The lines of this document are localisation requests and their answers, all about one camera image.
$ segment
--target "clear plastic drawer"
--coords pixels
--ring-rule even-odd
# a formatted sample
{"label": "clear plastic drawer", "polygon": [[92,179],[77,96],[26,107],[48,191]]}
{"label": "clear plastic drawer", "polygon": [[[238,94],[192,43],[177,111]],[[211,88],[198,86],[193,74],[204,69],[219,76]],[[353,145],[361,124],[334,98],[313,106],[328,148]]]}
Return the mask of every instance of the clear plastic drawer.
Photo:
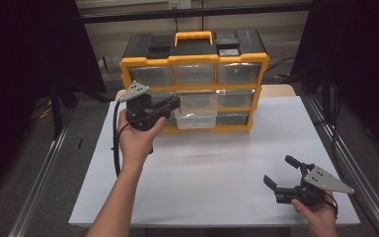
{"label": "clear plastic drawer", "polygon": [[207,85],[214,82],[214,64],[180,64],[174,66],[179,85]]}
{"label": "clear plastic drawer", "polygon": [[218,64],[217,81],[219,84],[257,84],[260,63]]}
{"label": "clear plastic drawer", "polygon": [[217,114],[217,125],[246,125],[249,112],[220,112]]}
{"label": "clear plastic drawer", "polygon": [[145,86],[171,86],[171,66],[142,66],[131,67],[132,80]]}
{"label": "clear plastic drawer", "polygon": [[177,118],[175,118],[175,114],[171,113],[171,116],[166,119],[165,126],[177,126]]}
{"label": "clear plastic drawer", "polygon": [[250,107],[255,90],[217,90],[218,107]]}
{"label": "clear plastic drawer", "polygon": [[181,109],[175,110],[179,129],[215,127],[217,95],[214,91],[180,92]]}

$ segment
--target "white table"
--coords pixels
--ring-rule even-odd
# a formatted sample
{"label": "white table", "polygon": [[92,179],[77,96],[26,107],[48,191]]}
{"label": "white table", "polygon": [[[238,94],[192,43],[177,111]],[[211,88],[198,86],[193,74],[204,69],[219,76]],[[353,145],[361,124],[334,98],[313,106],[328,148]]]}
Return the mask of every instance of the white table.
{"label": "white table", "polygon": [[[89,227],[115,181],[111,104],[69,223]],[[306,224],[290,204],[275,202],[263,182],[299,185],[291,155],[337,172],[299,97],[261,98],[249,132],[160,134],[137,188],[132,227],[270,227]],[[335,193],[337,224],[357,224],[349,197]]]}

